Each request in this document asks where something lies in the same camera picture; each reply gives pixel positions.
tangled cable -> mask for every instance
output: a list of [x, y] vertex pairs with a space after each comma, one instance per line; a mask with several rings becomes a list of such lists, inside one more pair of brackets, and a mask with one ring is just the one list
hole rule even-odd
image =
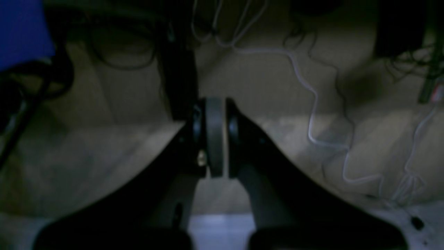
[[[241, 17], [239, 19], [239, 22], [236, 26], [236, 29], [234, 30], [233, 39], [229, 42], [223, 42], [220, 39], [220, 37], [216, 34], [215, 39], [216, 39], [217, 44], [220, 45], [221, 47], [224, 47], [224, 48], [231, 47], [235, 52], [240, 53], [240, 54], [270, 53], [270, 54], [279, 54], [279, 55], [287, 56], [291, 61], [294, 72], [295, 72], [296, 77], [299, 80], [299, 82], [302, 84], [302, 86], [306, 90], [310, 91], [314, 96], [314, 102], [313, 102], [313, 107], [311, 110], [311, 114], [310, 114], [310, 118], [309, 118], [309, 126], [308, 126], [309, 140], [315, 145], [333, 148], [333, 149], [337, 149], [341, 152], [345, 152], [346, 156], [345, 156], [344, 164], [342, 167], [342, 177], [343, 177], [344, 181], [346, 181], [349, 184], [363, 184], [363, 183], [366, 183], [369, 181], [380, 180], [379, 194], [381, 194], [381, 187], [382, 187], [382, 182], [383, 182], [384, 176], [382, 176], [380, 174], [375, 174], [375, 175], [370, 175], [370, 176], [356, 178], [356, 179], [351, 179], [346, 176], [347, 163], [348, 163], [349, 155], [350, 155], [350, 146], [349, 145], [327, 142], [327, 141], [320, 141], [320, 140], [314, 138], [312, 130], [313, 130], [314, 118], [316, 116], [316, 110], [317, 110], [317, 106], [318, 106], [318, 102], [319, 102], [319, 95], [318, 95], [317, 91], [302, 76], [301, 72], [299, 71], [299, 65], [298, 65], [297, 59], [293, 55], [293, 53], [290, 50], [285, 49], [285, 48], [239, 48], [239, 47], [236, 47], [236, 43], [245, 35], [245, 33], [251, 28], [251, 26], [262, 16], [262, 14], [265, 12], [265, 10], [268, 6], [268, 0], [265, 0], [264, 5], [259, 10], [259, 12], [256, 15], [254, 15], [254, 17], [250, 20], [250, 22], [247, 23], [247, 25], [243, 29], [241, 29], [243, 21], [246, 16], [246, 13], [251, 5], [251, 2], [252, 2], [251, 0], [247, 0], [247, 2], [246, 2], [244, 10], [243, 10]], [[196, 8], [197, 8], [197, 0], [194, 0], [194, 8], [193, 8], [194, 14], [196, 12]], [[217, 30], [218, 16], [220, 14], [221, 8], [222, 8], [222, 0], [219, 1], [218, 6], [216, 8], [216, 14], [213, 19], [213, 30]], [[191, 30], [193, 31], [193, 34], [196, 37], [196, 39], [199, 41], [208, 41], [209, 37], [211, 37], [211, 34], [207, 34], [205, 37], [197, 36], [195, 29], [194, 29], [194, 19], [192, 19], [192, 20], [193, 21], [191, 22]]]

floor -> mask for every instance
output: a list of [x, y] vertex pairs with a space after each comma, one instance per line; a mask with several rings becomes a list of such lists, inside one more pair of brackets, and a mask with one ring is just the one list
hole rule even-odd
[[[229, 39], [237, 22], [231, 14], [242, 9], [235, 3], [227, 1], [222, 9], [223, 39]], [[261, 4], [254, 2], [252, 12]], [[238, 46], [281, 48], [295, 25], [288, 15], [288, 4], [286, 0], [270, 1], [263, 17]], [[286, 45], [297, 57], [304, 78], [319, 94], [313, 136], [350, 143], [351, 125], [344, 119], [342, 99], [334, 88], [338, 74], [348, 114], [356, 124], [346, 175], [354, 179], [383, 174], [381, 197], [390, 198], [403, 178], [414, 129], [433, 106], [417, 104], [423, 79], [406, 76], [394, 82], [385, 62], [373, 56], [376, 4], [348, 0], [326, 16], [302, 18], [308, 28], [318, 32], [312, 58], [308, 55], [312, 33], [299, 46], [297, 39], [289, 39]], [[139, 63], [147, 59], [141, 53], [128, 56], [108, 46], [107, 40], [115, 41], [111, 45], [125, 43], [117, 31], [95, 30], [94, 35], [101, 48], [111, 51], [107, 53], [109, 60]], [[0, 212], [54, 218], [85, 207], [146, 167], [181, 126], [168, 114], [156, 64], [139, 71], [111, 69], [91, 54], [85, 37], [84, 30], [74, 30], [67, 47], [75, 64], [72, 91], [44, 103], [0, 173]], [[143, 46], [144, 41], [138, 40], [129, 49]], [[201, 97], [234, 98], [312, 179], [359, 206], [381, 206], [382, 202], [374, 205], [351, 194], [377, 196], [378, 182], [346, 183], [341, 176], [345, 154], [309, 141], [314, 97], [298, 81], [287, 57], [241, 55], [219, 47], [214, 40], [196, 42], [195, 53]], [[317, 60], [335, 65], [338, 71]], [[412, 204], [444, 199], [443, 127], [444, 111], [438, 107], [418, 133], [410, 169], [427, 185]], [[199, 183], [194, 214], [248, 212], [248, 196], [237, 181], [224, 178]]]

metal bolt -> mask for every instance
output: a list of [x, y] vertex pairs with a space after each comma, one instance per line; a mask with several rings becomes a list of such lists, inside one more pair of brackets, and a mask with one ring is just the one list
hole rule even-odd
[[204, 167], [207, 165], [206, 152], [203, 149], [199, 150], [199, 153], [197, 154], [197, 165], [199, 167]]

blue fabric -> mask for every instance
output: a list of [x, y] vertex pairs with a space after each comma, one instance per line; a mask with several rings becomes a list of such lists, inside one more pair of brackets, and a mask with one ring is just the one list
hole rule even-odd
[[0, 0], [0, 72], [53, 55], [42, 0]]

white cable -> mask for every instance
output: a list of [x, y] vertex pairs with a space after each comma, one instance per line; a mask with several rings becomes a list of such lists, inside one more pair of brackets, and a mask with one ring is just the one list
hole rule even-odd
[[[238, 48], [235, 46], [235, 44], [245, 35], [245, 33], [251, 28], [251, 26], [262, 16], [262, 14], [265, 12], [267, 6], [268, 6], [268, 0], [265, 0], [264, 5], [262, 6], [262, 8], [259, 10], [259, 12], [254, 15], [254, 17], [250, 20], [250, 22], [247, 23], [247, 25], [239, 32], [240, 27], [242, 26], [242, 23], [245, 19], [246, 13], [250, 7], [251, 4], [251, 0], [247, 0], [247, 3], [245, 4], [244, 10], [241, 14], [241, 17], [239, 19], [238, 25], [236, 26], [236, 29], [234, 31], [234, 35], [233, 35], [233, 39], [230, 42], [223, 42], [218, 35], [215, 36], [216, 42], [219, 46], [227, 48], [227, 47], [231, 47], [235, 52], [240, 53], [240, 54], [264, 54], [264, 53], [269, 53], [269, 54], [279, 54], [279, 55], [284, 55], [287, 56], [290, 61], [291, 64], [293, 66], [293, 70], [296, 74], [297, 79], [299, 80], [299, 82], [302, 84], [302, 86], [307, 89], [308, 91], [310, 91], [313, 95], [314, 95], [314, 101], [313, 101], [313, 107], [311, 110], [311, 114], [310, 114], [310, 118], [309, 118], [309, 125], [308, 125], [308, 138], [309, 140], [315, 144], [315, 145], [319, 145], [319, 146], [323, 146], [323, 147], [329, 147], [329, 148], [334, 148], [334, 149], [339, 149], [339, 150], [344, 150], [346, 152], [346, 156], [344, 159], [344, 164], [342, 166], [342, 178], [344, 179], [345, 182], [349, 183], [349, 184], [362, 184], [362, 183], [366, 183], [369, 181], [374, 181], [374, 180], [380, 180], [379, 183], [379, 188], [378, 188], [378, 192], [379, 192], [379, 196], [381, 195], [381, 187], [382, 187], [382, 183], [384, 180], [384, 176], [382, 176], [381, 174], [375, 174], [375, 175], [370, 175], [370, 176], [366, 176], [366, 177], [361, 177], [361, 178], [356, 178], [356, 179], [350, 179], [346, 176], [347, 173], [347, 163], [349, 160], [349, 154], [350, 154], [350, 147], [348, 145], [345, 144], [340, 144], [340, 143], [332, 143], [332, 142], [326, 142], [326, 141], [320, 141], [316, 138], [313, 137], [313, 122], [314, 122], [314, 118], [316, 115], [316, 110], [317, 110], [317, 105], [318, 105], [318, 93], [316, 92], [316, 90], [305, 80], [305, 78], [302, 76], [302, 74], [299, 71], [299, 65], [298, 62], [296, 60], [296, 57], [293, 55], [293, 53], [285, 48]], [[222, 0], [220, 0], [219, 2], [219, 6], [218, 6], [218, 10], [216, 11], [217, 15], [214, 17], [213, 20], [213, 29], [216, 30], [217, 29], [217, 21], [218, 21], [218, 14], [220, 13], [220, 8], [222, 6]], [[195, 13], [197, 7], [197, 0], [194, 0], [194, 9], [193, 9], [193, 14]], [[195, 33], [193, 32], [195, 38], [197, 40], [199, 40], [200, 38], [198, 38]]]
[[[214, 14], [214, 18], [213, 18], [213, 23], [212, 23], [212, 28], [214, 29], [217, 26], [217, 22], [219, 19], [219, 13], [221, 12], [222, 9], [222, 0], [219, 0], [219, 4], [217, 5], [216, 8], [216, 12]], [[197, 0], [194, 0], [194, 4], [193, 4], [193, 12], [192, 12], [192, 16], [191, 16], [191, 33], [193, 33], [193, 36], [196, 40], [198, 40], [201, 43], [204, 42], [208, 42], [211, 38], [211, 32], [206, 34], [204, 37], [200, 37], [197, 35], [196, 33], [196, 29], [194, 27], [194, 17], [196, 16], [196, 10], [197, 10]]]
[[[416, 126], [415, 132], [413, 133], [413, 141], [412, 141], [412, 149], [410, 150], [410, 154], [404, 163], [404, 177], [399, 182], [399, 185], [395, 191], [395, 193], [392, 196], [393, 201], [398, 201], [399, 203], [407, 200], [407, 204], [410, 205], [412, 202], [413, 197], [415, 194], [420, 193], [424, 190], [427, 183], [424, 181], [421, 176], [416, 175], [411, 170], [408, 169], [410, 163], [412, 162], [413, 155], [416, 151], [416, 139], [418, 137], [418, 134], [421, 130], [421, 128], [432, 118], [432, 116], [435, 114], [436, 110], [438, 108], [438, 105], [435, 105], [433, 109], [430, 111], [430, 113]], [[417, 187], [417, 182], [421, 183], [421, 186], [419, 188]]]

